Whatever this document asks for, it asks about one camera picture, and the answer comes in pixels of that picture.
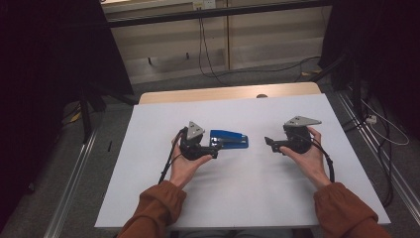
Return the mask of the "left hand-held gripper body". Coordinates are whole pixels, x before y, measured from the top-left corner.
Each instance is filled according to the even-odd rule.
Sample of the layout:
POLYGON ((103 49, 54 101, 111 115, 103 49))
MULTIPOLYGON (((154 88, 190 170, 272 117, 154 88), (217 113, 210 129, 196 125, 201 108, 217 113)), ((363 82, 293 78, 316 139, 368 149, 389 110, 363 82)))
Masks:
POLYGON ((181 130, 181 140, 179 148, 184 158, 189 161, 195 161, 202 156, 202 147, 200 142, 203 138, 205 130, 198 126, 196 123, 190 121, 187 127, 181 130))

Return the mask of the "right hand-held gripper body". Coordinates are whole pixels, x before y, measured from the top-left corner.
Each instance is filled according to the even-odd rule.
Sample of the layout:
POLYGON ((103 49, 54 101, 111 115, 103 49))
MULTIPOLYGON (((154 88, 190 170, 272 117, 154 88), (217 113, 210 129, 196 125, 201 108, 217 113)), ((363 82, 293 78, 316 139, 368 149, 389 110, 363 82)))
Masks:
POLYGON ((298 154, 304 154, 311 148, 311 136, 308 127, 321 124, 320 120, 303 116, 294 116, 284 123, 283 130, 287 140, 280 143, 298 154))

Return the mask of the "blue stapler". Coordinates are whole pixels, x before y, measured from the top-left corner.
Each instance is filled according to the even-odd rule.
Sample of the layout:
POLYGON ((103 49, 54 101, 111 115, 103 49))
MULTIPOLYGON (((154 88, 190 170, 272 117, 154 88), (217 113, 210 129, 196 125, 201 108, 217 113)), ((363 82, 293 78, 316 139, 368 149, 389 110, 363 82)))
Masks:
POLYGON ((245 149, 249 146, 247 135, 226 130, 211 130, 210 139, 218 138, 221 142, 220 149, 245 149))

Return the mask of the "person's right hand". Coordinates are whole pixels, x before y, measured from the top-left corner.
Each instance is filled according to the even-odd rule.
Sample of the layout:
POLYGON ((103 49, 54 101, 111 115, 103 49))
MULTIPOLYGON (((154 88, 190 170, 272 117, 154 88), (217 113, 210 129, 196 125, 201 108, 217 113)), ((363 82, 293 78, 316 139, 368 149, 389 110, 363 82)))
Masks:
POLYGON ((312 127, 309 127, 308 131, 313 136, 313 144, 306 153, 298 154, 284 146, 280 147, 279 150, 295 162, 317 189, 321 189, 331 184, 324 169, 321 134, 312 127))

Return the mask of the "person's left hand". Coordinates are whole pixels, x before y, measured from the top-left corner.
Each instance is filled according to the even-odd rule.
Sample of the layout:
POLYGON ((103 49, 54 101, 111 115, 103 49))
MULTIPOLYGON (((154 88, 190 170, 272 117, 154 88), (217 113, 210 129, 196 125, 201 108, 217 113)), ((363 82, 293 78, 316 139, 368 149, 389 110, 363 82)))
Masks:
POLYGON ((183 157, 178 146, 178 140, 171 141, 174 146, 171 153, 171 172, 169 181, 180 189, 183 189, 194 177, 196 171, 204 164, 212 160, 211 155, 205 155, 195 161, 189 161, 183 157))

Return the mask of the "wooden table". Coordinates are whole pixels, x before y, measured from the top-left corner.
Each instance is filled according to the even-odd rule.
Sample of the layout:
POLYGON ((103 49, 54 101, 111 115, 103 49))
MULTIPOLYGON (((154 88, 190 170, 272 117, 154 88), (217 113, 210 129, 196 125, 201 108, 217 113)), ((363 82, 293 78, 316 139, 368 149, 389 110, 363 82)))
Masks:
POLYGON ((147 92, 140 97, 139 103, 174 103, 207 100, 282 97, 320 93, 321 90, 315 82, 293 82, 147 92))

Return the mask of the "long beige desk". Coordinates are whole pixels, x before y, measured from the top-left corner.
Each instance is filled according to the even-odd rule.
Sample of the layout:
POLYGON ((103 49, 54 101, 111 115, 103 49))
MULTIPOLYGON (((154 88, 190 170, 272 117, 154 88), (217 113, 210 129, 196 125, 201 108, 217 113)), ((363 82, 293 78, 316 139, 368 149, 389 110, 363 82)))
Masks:
MULTIPOLYGON (((101 0, 108 21, 193 11, 194 0, 101 0)), ((216 0, 216 8, 291 0, 216 0)), ((330 6, 114 28, 133 84, 321 54, 330 6)))

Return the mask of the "black metal stand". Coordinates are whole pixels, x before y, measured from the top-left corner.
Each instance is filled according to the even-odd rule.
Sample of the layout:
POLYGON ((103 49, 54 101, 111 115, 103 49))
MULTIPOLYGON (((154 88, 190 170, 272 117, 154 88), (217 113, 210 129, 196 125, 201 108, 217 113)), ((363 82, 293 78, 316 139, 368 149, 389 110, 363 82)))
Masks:
POLYGON ((111 96, 112 98, 130 106, 134 106, 139 103, 139 100, 135 99, 133 96, 124 95, 116 90, 106 88, 97 82, 87 82, 82 84, 80 87, 79 103, 84 132, 84 144, 87 143, 90 136, 93 134, 89 108, 92 108, 94 112, 104 112, 106 109, 106 103, 103 99, 103 95, 111 96))

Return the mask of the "black curtain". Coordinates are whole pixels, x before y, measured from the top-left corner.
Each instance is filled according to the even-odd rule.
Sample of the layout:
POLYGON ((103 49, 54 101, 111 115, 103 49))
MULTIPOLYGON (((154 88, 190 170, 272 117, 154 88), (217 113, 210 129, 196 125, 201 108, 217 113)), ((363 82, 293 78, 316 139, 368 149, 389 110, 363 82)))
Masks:
POLYGON ((0 228, 36 178, 64 106, 133 89, 101 0, 0 0, 0 228))
POLYGON ((342 55, 420 140, 420 0, 333 0, 319 65, 342 55))

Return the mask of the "aluminium floor rail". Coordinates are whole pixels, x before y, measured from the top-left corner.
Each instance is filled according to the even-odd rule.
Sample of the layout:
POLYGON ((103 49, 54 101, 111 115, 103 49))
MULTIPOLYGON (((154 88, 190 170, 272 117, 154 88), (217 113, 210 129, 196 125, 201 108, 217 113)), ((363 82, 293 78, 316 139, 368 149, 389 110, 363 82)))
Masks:
POLYGON ((97 130, 93 130, 87 137, 86 141, 82 144, 75 166, 70 174, 59 203, 53 213, 44 238, 59 238, 68 212, 72 206, 81 176, 84 172, 86 163, 94 146, 96 135, 97 130))
POLYGON ((356 112, 352 92, 338 91, 336 112, 392 230, 420 232, 420 142, 410 137, 375 97, 361 101, 356 112), (374 125, 368 115, 376 116, 374 125))

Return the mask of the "white wall socket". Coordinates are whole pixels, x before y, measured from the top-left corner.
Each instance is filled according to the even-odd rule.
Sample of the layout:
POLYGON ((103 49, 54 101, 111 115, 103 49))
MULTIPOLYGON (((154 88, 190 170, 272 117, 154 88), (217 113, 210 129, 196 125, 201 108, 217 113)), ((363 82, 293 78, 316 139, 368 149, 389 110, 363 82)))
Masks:
POLYGON ((209 10, 216 8, 216 0, 194 0, 192 2, 194 10, 209 10))

